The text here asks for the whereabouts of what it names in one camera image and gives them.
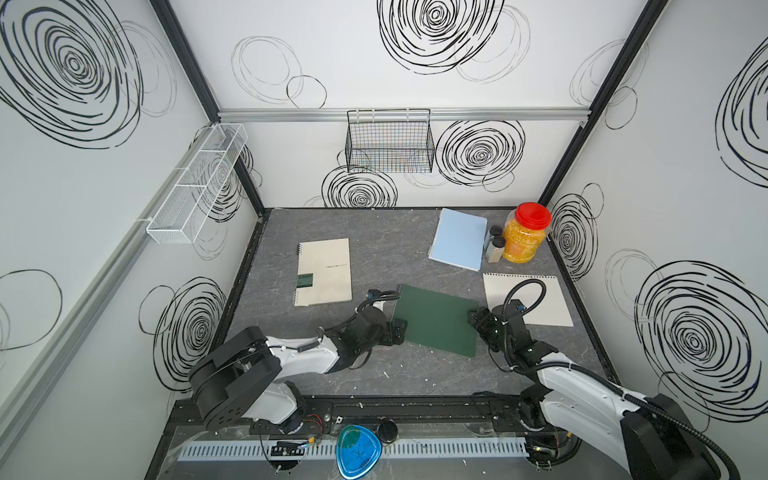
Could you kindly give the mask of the black round cap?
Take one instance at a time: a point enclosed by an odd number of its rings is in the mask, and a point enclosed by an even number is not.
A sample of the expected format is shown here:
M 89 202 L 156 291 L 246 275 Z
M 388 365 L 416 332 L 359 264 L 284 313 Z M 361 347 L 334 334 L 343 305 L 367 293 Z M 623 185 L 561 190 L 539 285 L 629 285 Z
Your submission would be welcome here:
M 393 444 L 399 437 L 399 428 L 392 419 L 383 420 L 376 428 L 376 436 L 382 444 Z

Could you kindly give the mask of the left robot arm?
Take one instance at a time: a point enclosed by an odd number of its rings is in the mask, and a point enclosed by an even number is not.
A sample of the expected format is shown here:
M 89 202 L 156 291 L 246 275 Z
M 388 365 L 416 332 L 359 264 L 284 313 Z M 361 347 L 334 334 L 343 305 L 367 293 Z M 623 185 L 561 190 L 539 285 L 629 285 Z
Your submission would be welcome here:
M 376 347 L 403 344 L 407 326 L 368 304 L 315 337 L 278 338 L 247 327 L 191 368 L 192 400 L 208 431 L 246 419 L 293 432 L 310 415 L 293 377 L 350 370 Z

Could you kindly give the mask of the corn flakes jar red lid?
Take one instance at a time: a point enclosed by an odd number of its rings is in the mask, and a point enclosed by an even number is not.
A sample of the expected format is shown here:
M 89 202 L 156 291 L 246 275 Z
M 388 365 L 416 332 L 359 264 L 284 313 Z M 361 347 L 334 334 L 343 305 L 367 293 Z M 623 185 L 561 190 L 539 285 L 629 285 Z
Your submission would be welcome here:
M 552 221 L 550 211 L 535 202 L 525 202 L 512 211 L 505 222 L 503 258 L 512 263 L 531 261 L 547 236 Z

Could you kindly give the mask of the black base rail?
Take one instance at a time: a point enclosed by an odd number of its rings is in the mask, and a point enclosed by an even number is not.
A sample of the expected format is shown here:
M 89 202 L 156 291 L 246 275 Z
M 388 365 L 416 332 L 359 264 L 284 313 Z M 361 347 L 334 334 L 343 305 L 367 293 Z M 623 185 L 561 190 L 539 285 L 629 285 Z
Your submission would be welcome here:
M 254 434 L 298 437 L 329 434 L 346 424 L 377 427 L 391 420 L 403 424 L 488 424 L 493 433 L 519 436 L 552 435 L 560 429 L 533 412 L 530 399 L 518 395 L 478 392 L 465 396 L 359 396 L 310 395 L 299 402 L 298 412 L 286 421 L 272 424 L 252 420 L 237 408 L 225 409 L 215 428 L 245 427 Z

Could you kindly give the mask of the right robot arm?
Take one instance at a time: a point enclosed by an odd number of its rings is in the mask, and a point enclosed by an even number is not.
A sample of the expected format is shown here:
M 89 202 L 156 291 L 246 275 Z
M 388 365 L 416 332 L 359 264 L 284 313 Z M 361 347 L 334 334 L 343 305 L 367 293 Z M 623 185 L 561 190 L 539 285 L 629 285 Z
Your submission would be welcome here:
M 628 390 L 532 338 L 524 310 L 477 308 L 468 324 L 504 371 L 529 378 L 516 418 L 528 430 L 546 426 L 575 434 L 634 479 L 737 479 L 733 459 L 694 428 L 679 405 L 659 394 Z

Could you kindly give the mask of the light blue spiral notebook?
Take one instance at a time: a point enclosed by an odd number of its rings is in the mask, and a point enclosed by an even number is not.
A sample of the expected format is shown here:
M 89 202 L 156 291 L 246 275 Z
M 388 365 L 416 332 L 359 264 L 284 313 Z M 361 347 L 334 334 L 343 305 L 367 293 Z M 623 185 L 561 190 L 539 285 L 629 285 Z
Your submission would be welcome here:
M 433 261 L 478 272 L 488 220 L 443 208 L 428 258 Z

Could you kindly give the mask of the beige powder spice bottle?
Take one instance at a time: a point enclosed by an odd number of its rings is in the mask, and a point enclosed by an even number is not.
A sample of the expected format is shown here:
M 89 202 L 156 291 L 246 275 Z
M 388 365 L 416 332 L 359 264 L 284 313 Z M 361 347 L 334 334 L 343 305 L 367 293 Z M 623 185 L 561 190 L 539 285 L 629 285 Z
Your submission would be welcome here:
M 485 260 L 488 263 L 498 263 L 505 251 L 506 240 L 503 236 L 494 236 L 485 249 Z

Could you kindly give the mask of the beige spiral notebook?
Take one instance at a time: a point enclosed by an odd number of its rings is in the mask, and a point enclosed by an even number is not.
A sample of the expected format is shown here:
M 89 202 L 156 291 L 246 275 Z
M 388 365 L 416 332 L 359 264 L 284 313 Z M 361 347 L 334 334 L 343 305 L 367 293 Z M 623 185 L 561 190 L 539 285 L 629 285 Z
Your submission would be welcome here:
M 352 300 L 349 239 L 298 245 L 294 305 L 308 307 Z

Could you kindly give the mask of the rear black-capped spice bottle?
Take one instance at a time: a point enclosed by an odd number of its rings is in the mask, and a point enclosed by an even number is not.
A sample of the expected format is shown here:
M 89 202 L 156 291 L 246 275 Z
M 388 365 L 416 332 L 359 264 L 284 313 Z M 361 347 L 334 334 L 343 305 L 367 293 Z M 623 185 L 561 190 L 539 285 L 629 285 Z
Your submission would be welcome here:
M 491 239 L 501 236 L 503 234 L 503 229 L 500 225 L 493 225 L 490 227 L 488 231 L 489 237 Z

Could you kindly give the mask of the green spiral notepad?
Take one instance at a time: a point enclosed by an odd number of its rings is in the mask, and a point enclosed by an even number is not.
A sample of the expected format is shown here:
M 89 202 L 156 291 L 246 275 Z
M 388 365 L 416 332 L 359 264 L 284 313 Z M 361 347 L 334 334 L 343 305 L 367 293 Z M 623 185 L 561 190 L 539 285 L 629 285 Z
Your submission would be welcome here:
M 475 300 L 401 284 L 394 318 L 407 323 L 406 341 L 474 358 L 478 334 L 468 314 L 478 307 Z

